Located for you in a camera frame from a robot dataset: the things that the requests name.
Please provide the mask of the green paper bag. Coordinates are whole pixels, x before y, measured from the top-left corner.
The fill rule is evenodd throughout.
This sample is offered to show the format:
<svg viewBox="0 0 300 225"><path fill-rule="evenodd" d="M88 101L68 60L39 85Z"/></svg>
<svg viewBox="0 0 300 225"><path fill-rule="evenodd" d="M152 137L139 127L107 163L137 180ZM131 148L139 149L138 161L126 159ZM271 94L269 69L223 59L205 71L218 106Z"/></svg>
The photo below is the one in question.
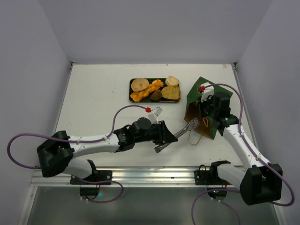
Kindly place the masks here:
<svg viewBox="0 0 300 225"><path fill-rule="evenodd" d="M233 93L213 82L199 77L187 94L186 112L184 120L190 122L196 118L199 125L195 131L199 134L215 139L216 133L223 133L225 121L237 121L231 114L230 99Z"/></svg>

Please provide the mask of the metal tongs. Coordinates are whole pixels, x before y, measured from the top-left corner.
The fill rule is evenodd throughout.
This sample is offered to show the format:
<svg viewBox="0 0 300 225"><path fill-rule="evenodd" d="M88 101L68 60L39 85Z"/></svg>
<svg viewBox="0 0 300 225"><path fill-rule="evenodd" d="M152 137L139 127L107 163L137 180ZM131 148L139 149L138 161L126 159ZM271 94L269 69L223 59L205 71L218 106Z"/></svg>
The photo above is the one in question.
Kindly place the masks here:
<svg viewBox="0 0 300 225"><path fill-rule="evenodd" d="M181 136L183 136L186 132L191 131L192 129L198 127L200 125L200 122L197 118L192 119L190 122L188 122L183 129L178 131L177 133L174 134L174 136L179 139ZM168 147L171 144L171 142L166 142L164 144L161 144L157 147L154 148L155 152L158 154L160 153L163 149Z"/></svg>

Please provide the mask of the brown chocolate bread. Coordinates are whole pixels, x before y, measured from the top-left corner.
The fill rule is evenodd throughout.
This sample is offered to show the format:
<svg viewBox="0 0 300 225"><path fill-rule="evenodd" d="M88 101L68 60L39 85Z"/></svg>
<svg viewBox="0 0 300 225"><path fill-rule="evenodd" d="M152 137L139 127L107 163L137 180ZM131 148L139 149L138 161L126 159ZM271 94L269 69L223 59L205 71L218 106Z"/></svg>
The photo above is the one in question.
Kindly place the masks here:
<svg viewBox="0 0 300 225"><path fill-rule="evenodd" d="M160 89L155 90L151 95L152 101L159 101L162 98L162 93Z"/></svg>

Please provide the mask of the sliced toast bread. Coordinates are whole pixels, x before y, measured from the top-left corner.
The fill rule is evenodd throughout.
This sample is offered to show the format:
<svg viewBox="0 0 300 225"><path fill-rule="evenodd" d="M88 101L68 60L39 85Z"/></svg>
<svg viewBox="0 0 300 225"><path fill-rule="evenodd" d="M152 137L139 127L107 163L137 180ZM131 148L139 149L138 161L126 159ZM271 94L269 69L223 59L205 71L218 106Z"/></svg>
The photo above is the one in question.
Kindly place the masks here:
<svg viewBox="0 0 300 225"><path fill-rule="evenodd" d="M179 101L180 88L179 86L166 86L161 90L162 98L167 100Z"/></svg>

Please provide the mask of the round bun bread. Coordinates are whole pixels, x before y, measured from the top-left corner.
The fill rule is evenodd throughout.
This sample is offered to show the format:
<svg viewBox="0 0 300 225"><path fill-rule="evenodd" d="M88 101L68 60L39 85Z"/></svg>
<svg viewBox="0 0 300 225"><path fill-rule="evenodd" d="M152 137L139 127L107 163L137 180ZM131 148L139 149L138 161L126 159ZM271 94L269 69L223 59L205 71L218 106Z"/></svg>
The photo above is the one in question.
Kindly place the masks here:
<svg viewBox="0 0 300 225"><path fill-rule="evenodd" d="M174 76L168 76L165 80L165 84L167 86L173 86L173 87L176 87L179 85L179 80L174 77Z"/></svg>

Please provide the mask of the orange waffle bread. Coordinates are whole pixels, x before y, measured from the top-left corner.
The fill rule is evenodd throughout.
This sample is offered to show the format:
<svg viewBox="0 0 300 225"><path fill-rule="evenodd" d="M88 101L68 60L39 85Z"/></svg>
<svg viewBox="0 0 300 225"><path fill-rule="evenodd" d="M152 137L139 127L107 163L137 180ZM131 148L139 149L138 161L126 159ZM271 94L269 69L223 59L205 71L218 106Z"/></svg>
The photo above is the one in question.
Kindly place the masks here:
<svg viewBox="0 0 300 225"><path fill-rule="evenodd" d="M143 98L146 98L150 93L160 89L163 86L164 83L161 80L156 79L146 89L138 92L133 92L129 96L134 102L140 102Z"/></svg>

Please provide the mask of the beige bagel bread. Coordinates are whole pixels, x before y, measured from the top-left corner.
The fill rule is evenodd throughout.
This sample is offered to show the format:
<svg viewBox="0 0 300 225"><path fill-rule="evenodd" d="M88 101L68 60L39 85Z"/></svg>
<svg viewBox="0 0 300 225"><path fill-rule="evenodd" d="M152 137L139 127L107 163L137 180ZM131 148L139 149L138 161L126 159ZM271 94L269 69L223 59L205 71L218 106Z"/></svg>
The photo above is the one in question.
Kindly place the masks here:
<svg viewBox="0 0 300 225"><path fill-rule="evenodd" d="M142 90L148 88L148 86L149 86L149 81L145 78L134 79L131 83L131 89L134 92L142 91Z"/></svg>

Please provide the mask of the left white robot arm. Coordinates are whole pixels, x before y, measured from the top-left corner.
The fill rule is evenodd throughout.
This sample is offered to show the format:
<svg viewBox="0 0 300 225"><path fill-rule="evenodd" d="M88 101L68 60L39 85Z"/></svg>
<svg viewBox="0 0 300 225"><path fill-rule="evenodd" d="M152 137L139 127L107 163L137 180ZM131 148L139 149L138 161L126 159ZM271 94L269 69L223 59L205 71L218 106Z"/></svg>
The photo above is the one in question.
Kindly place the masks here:
<svg viewBox="0 0 300 225"><path fill-rule="evenodd" d="M123 152L133 149L136 143L164 145L177 141L164 121L153 124L142 117L131 125L114 130L112 135L78 137L59 131L38 146L37 154L43 177L65 173L92 184L98 177L96 167L91 160L82 160L82 156Z"/></svg>

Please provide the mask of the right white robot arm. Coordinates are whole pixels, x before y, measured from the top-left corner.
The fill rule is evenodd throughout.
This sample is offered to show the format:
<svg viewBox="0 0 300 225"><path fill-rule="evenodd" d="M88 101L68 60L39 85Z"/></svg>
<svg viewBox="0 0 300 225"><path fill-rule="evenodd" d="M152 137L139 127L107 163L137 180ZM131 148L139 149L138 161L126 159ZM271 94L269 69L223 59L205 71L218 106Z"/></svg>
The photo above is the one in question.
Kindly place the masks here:
<svg viewBox="0 0 300 225"><path fill-rule="evenodd" d="M241 194L247 205L266 203L281 198L283 174L279 164L271 164L249 141L240 120L230 109L230 96L225 92L205 90L198 98L202 118L212 119L214 127L231 145L244 169L234 167L229 161L213 162L209 179L214 184L223 180L231 183Z"/></svg>

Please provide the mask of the dark green tray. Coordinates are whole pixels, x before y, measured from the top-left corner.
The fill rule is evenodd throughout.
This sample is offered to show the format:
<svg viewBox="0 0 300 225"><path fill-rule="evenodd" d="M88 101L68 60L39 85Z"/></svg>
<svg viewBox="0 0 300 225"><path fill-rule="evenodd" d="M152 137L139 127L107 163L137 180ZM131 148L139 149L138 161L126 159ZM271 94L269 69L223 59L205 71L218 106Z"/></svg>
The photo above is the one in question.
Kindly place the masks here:
<svg viewBox="0 0 300 225"><path fill-rule="evenodd" d="M155 102L160 102L160 103L167 103L167 102L170 102L170 103L174 103L174 102L179 102L180 101L180 98L181 98L181 92L179 91L179 97L177 99L170 99L170 98L165 98L165 97L161 97L159 100L152 100L151 99L151 95L153 92L151 92L147 97L145 98L142 98L141 100L139 101L134 101L132 98L131 98L131 95L134 93L132 88L131 88L131 84L132 82L135 80L135 78L131 79L130 82L129 82L129 95L128 95L128 98L129 98L129 101L130 102L133 102L133 103L155 103ZM159 90L162 90L163 88L165 88L167 85L165 84L165 78L147 78L147 80L149 81L149 83L151 84L153 81L155 80L161 80L164 85L163 87L161 87Z"/></svg>

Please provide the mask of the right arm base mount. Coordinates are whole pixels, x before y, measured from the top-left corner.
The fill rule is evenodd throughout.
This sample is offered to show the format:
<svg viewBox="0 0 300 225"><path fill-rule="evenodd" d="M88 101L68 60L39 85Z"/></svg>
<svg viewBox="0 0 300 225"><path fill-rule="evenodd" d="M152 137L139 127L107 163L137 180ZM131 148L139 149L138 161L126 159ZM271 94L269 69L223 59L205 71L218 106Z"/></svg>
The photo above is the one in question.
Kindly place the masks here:
<svg viewBox="0 0 300 225"><path fill-rule="evenodd" d="M227 182L218 177L213 177L210 171L210 167L205 165L200 165L197 170L194 171L194 180L196 185L212 185L213 187L208 187L207 190L221 189L227 187ZM227 196L226 191L212 191L208 195L214 199L225 199Z"/></svg>

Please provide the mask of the aluminium frame rail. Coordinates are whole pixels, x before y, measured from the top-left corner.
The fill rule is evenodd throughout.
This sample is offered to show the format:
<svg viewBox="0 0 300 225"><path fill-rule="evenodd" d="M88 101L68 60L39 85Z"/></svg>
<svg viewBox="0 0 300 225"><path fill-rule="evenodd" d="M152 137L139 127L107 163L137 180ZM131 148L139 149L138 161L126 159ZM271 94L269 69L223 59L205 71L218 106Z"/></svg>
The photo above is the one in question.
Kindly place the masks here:
<svg viewBox="0 0 300 225"><path fill-rule="evenodd" d="M183 187L195 186L194 171L203 166L192 167L98 167L99 171L111 171L111 180L119 182L123 187ZM59 174L44 178L40 170L35 170L30 181L32 187L68 187L71 176Z"/></svg>

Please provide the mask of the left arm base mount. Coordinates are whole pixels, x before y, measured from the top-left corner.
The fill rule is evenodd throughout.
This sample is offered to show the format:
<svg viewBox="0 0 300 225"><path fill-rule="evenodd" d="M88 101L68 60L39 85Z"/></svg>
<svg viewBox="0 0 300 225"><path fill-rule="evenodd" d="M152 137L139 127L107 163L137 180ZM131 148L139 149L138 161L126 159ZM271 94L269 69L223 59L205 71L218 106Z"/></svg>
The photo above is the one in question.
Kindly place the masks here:
<svg viewBox="0 0 300 225"><path fill-rule="evenodd" d="M100 194L101 185L111 185L112 171L100 170L93 172L93 174L83 179L85 182L80 181L75 176L71 176L71 185L80 185L79 194L80 197L94 200Z"/></svg>

